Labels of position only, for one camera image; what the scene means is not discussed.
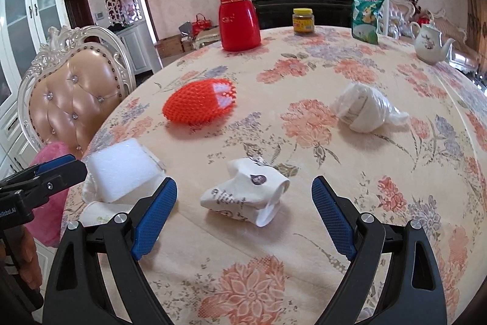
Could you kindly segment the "person's left hand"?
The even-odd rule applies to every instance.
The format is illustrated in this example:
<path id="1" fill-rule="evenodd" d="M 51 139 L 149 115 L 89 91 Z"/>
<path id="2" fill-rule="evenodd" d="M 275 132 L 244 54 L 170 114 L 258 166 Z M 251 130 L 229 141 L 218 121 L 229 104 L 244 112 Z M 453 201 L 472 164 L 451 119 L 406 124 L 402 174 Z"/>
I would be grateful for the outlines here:
<path id="1" fill-rule="evenodd" d="M 22 238 L 11 242 L 10 247 L 19 263 L 18 273 L 32 290 L 38 290 L 42 285 L 42 274 L 36 252 L 36 244 L 25 226 L 21 227 Z"/>

